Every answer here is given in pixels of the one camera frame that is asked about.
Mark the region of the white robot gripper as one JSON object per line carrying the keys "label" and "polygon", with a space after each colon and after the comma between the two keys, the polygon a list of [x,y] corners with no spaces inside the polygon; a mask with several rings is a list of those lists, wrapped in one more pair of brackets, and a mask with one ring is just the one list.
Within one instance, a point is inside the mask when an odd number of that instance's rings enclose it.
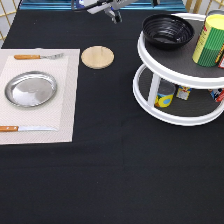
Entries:
{"label": "white robot gripper", "polygon": [[123,8],[131,3],[133,3],[134,0],[112,0],[111,2],[108,2],[108,0],[103,0],[103,3],[101,6],[95,6],[91,9],[88,9],[88,12],[91,14],[98,13],[102,10],[105,10],[107,8],[112,8],[112,21],[117,24],[122,21],[122,17],[120,14],[119,9]]}

